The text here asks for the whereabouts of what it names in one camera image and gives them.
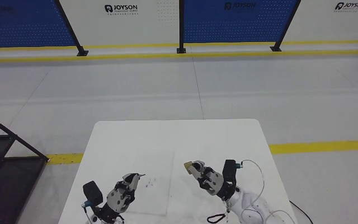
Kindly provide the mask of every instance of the white cable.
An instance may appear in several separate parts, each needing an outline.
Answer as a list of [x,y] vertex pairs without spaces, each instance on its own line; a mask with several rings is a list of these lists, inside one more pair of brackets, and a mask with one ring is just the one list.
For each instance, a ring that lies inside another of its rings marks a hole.
[[[262,194],[262,192],[263,192],[263,190],[264,190],[264,188],[265,188],[265,179],[263,178],[262,170],[261,170],[260,166],[259,166],[257,163],[255,163],[255,162],[252,161],[252,160],[243,160],[242,163],[244,163],[245,161],[249,161],[249,162],[252,162],[253,164],[255,164],[255,165],[258,167],[258,169],[260,170],[260,172],[261,172],[261,177],[262,177],[262,189],[261,189],[260,194],[257,196],[257,198],[256,198],[253,202],[251,202],[251,203],[241,212],[241,215],[240,215],[242,221],[243,221],[245,224],[247,224],[247,222],[243,219],[242,214],[244,213],[244,211],[247,211],[247,210],[248,210],[248,207],[252,206],[252,205],[255,203],[255,201],[257,201],[257,200],[259,199],[259,197],[261,196],[261,194]],[[270,216],[273,216],[273,214],[276,213],[276,212],[284,212],[284,213],[286,213],[286,214],[290,217],[292,223],[293,223],[293,224],[296,224],[295,221],[293,221],[293,218],[292,218],[286,211],[283,211],[283,210],[275,210],[275,211],[271,212],[270,215],[267,216],[267,218],[265,219],[265,222],[264,222],[264,223],[266,223],[267,220],[268,220],[268,218],[270,218]]]
[[283,211],[283,210],[276,210],[276,211],[271,212],[270,215],[267,216],[267,218],[265,219],[265,223],[267,222],[268,218],[270,218],[270,216],[274,216],[274,213],[276,213],[276,212],[284,212],[284,213],[286,213],[290,217],[292,223],[296,224],[295,221],[293,221],[293,218],[290,216],[290,214],[288,214],[286,211]]
[[85,212],[85,214],[86,214],[86,216],[87,216],[87,219],[88,219],[88,221],[89,221],[89,224],[92,224],[92,221],[91,221],[91,219],[89,218],[87,212]]
[[256,198],[253,202],[251,202],[251,203],[241,212],[241,214],[240,214],[242,221],[243,221],[245,224],[247,224],[247,222],[246,222],[246,221],[244,220],[244,218],[242,217],[242,214],[244,213],[244,211],[246,211],[246,210],[248,209],[248,207],[252,206],[253,203],[255,203],[255,201],[257,201],[258,198],[261,196],[261,194],[262,194],[262,192],[263,192],[263,190],[264,190],[264,188],[265,188],[265,180],[264,180],[264,178],[263,178],[262,170],[261,170],[260,166],[259,166],[257,163],[255,163],[255,162],[252,161],[252,160],[243,160],[242,163],[244,163],[245,161],[249,161],[249,162],[252,162],[253,164],[255,164],[255,165],[258,167],[258,169],[260,170],[260,172],[261,172],[261,177],[262,177],[262,189],[261,189],[260,194],[259,194],[259,195],[257,196],[257,198]]

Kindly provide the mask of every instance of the white table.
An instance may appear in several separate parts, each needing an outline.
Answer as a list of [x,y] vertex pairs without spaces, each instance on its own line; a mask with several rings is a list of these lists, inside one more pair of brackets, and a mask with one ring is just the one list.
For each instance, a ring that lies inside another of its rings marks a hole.
[[[265,177],[263,196],[272,209],[287,211],[296,222],[259,122],[230,119],[98,122],[59,223],[86,223],[81,208],[86,200],[85,183],[94,180],[105,201],[115,183],[129,172],[146,176],[139,181],[135,201],[123,214],[127,224],[206,223],[207,216],[225,211],[224,204],[200,189],[183,164],[202,160],[221,172],[226,159],[256,161]],[[237,184],[258,194],[260,171],[245,163],[244,169],[237,171]],[[287,215],[281,216],[291,223]],[[230,213],[229,223],[238,223],[235,214]]]

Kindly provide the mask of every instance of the white robotic arm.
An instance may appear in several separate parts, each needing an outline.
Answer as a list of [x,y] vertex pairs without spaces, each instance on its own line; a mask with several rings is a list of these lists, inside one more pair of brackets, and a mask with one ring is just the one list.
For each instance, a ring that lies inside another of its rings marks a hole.
[[236,169],[242,168],[234,160],[226,160],[223,174],[205,167],[202,161],[187,162],[184,164],[189,174],[199,182],[200,188],[205,189],[210,195],[218,196],[224,201],[227,212],[234,212],[240,223],[245,224],[282,224],[282,218],[270,210],[267,202],[253,192],[246,191],[236,186]]
[[87,215],[86,207],[90,207],[93,211],[93,216],[88,218],[88,222],[96,222],[98,219],[102,223],[118,224],[124,223],[124,219],[120,215],[124,213],[130,203],[135,199],[134,193],[138,185],[140,177],[144,176],[138,173],[130,173],[123,176],[122,181],[118,181],[111,190],[106,199],[107,202],[101,208],[99,205],[103,202],[102,193],[94,181],[91,181],[83,186],[83,192],[87,198],[81,206]]

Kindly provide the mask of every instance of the blue panel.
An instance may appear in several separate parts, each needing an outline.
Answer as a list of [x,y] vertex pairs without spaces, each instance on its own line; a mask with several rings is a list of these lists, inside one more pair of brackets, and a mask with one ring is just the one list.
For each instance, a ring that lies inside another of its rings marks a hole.
[[296,0],[185,0],[184,43],[278,41]]
[[0,0],[0,47],[73,45],[53,0]]

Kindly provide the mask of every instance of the gray floor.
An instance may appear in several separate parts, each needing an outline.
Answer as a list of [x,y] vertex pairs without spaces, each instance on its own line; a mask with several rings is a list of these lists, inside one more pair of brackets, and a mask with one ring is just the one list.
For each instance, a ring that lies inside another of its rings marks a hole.
[[[0,64],[0,122],[46,154],[84,152],[99,120],[256,118],[268,143],[358,139],[355,57]],[[16,145],[10,154],[28,155]],[[356,223],[357,152],[276,155],[315,223]],[[78,165],[48,166],[20,223],[57,223]],[[308,223],[296,214],[300,223]]]

